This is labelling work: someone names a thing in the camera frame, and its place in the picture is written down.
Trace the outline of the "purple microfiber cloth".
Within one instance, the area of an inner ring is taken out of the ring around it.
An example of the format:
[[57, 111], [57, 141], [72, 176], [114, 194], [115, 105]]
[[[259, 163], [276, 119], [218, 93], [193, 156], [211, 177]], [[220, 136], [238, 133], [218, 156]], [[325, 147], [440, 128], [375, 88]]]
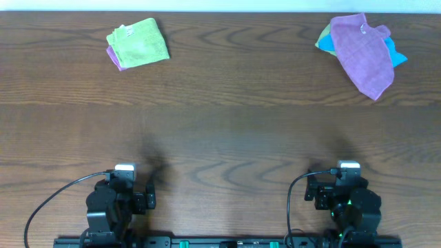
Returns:
[[376, 101], [393, 83], [394, 68], [385, 43], [385, 25], [371, 27], [363, 13], [334, 17], [330, 35], [336, 56], [357, 89]]

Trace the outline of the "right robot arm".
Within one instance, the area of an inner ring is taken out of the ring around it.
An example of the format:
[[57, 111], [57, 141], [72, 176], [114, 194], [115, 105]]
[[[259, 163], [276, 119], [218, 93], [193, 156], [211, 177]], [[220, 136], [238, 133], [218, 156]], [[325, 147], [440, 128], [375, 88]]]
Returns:
[[328, 169], [336, 179], [320, 182], [319, 172], [308, 171], [306, 201], [314, 201], [317, 210], [330, 212], [335, 230], [327, 230], [319, 247], [369, 247], [375, 245], [381, 221], [381, 197], [368, 189], [368, 180], [359, 167]]

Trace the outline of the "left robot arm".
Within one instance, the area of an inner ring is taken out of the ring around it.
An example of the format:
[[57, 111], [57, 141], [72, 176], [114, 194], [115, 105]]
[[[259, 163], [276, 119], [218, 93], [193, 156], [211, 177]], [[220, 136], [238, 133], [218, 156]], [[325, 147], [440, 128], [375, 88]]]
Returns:
[[133, 215], [144, 215], [156, 207], [154, 182], [143, 192], [134, 191], [135, 171], [107, 170], [105, 179], [86, 198], [89, 227], [80, 235], [80, 247], [135, 247], [130, 223]]

